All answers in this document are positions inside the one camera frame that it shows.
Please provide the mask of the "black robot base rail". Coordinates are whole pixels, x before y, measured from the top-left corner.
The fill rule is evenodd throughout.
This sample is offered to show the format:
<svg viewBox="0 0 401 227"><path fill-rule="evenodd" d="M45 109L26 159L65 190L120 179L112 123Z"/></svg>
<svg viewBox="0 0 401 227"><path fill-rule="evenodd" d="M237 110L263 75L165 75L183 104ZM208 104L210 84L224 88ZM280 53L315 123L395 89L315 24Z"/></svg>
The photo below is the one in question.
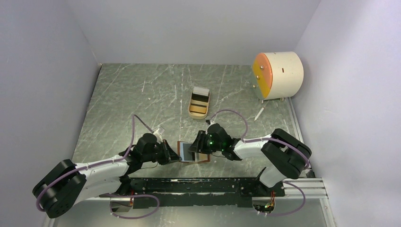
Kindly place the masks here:
<svg viewBox="0 0 401 227"><path fill-rule="evenodd" d="M148 194L133 199L135 209L183 206L253 207L254 198L283 197L283 183L268 188L257 177L139 178L122 177L113 192L118 197Z"/></svg>

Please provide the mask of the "beige oval card tray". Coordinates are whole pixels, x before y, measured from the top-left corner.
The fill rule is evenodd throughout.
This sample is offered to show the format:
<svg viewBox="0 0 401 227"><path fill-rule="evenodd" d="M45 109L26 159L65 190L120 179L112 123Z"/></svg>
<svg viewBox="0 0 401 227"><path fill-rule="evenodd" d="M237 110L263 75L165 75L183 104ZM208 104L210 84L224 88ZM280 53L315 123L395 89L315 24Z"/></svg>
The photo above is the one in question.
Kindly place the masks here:
<svg viewBox="0 0 401 227"><path fill-rule="evenodd" d="M189 106L188 106L189 116L196 120L201 120L201 119L206 118L208 111L209 111L210 100L208 103L194 101L194 100L191 100L191 96L190 96L190 101L189 101Z"/></svg>

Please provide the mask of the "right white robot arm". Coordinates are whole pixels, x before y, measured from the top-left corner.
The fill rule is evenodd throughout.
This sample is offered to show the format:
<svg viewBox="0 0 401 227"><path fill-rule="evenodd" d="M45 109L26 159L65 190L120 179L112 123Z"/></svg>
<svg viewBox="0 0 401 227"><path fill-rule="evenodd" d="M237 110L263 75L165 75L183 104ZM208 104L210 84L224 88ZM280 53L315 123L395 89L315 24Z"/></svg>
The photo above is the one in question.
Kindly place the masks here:
<svg viewBox="0 0 401 227"><path fill-rule="evenodd" d="M250 157L265 157L270 165L257 177L255 190L261 196L268 195L278 182L287 178L298 179L301 172L310 166L310 148L283 129L255 139L232 138L218 123L211 124L206 131L199 131L189 152L212 154L220 151L231 161Z"/></svg>

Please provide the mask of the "stack of white cards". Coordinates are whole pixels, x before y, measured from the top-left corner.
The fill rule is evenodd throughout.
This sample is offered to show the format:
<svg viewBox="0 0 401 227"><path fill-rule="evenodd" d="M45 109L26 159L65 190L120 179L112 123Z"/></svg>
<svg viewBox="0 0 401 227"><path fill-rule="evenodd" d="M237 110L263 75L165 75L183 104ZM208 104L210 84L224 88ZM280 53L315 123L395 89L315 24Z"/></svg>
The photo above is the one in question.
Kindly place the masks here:
<svg viewBox="0 0 401 227"><path fill-rule="evenodd" d="M192 93L194 95L210 96L210 90L205 87L194 87Z"/></svg>

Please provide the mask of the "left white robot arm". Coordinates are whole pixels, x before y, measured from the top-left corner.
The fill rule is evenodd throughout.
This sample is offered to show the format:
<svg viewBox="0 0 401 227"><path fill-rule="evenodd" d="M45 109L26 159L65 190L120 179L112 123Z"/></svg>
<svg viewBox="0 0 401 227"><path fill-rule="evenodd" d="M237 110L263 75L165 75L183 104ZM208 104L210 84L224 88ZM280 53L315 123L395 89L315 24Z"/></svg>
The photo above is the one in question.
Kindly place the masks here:
<svg viewBox="0 0 401 227"><path fill-rule="evenodd" d="M59 162L32 190L37 208L50 218L57 218L75 204L99 195L134 195L130 174L144 163L159 165L181 161L181 157L155 134L145 133L137 143L119 154L90 163Z"/></svg>

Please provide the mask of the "black card divider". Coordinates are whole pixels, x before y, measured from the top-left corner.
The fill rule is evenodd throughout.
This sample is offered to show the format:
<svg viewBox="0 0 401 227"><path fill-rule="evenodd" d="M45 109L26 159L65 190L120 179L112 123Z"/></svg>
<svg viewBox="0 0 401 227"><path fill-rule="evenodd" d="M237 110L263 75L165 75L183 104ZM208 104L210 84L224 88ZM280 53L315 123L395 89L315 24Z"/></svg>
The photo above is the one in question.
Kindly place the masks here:
<svg viewBox="0 0 401 227"><path fill-rule="evenodd" d="M191 100L208 103L209 96L204 96L204 95L199 95L199 94L193 93L191 96Z"/></svg>

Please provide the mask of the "brown leather card holder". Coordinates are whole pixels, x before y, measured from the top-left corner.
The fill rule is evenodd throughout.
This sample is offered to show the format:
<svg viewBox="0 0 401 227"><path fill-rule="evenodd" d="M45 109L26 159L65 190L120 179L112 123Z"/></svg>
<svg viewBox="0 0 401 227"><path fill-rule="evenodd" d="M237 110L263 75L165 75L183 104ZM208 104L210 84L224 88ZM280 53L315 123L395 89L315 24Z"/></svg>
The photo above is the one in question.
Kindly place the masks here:
<svg viewBox="0 0 401 227"><path fill-rule="evenodd" d="M194 152L189 151L190 145L191 143L189 142L183 142L183 141L177 142L177 153L182 158L180 162L188 164L198 164L198 163L207 163L210 161L210 155L203 154L205 156L204 160L201 162L195 162Z"/></svg>

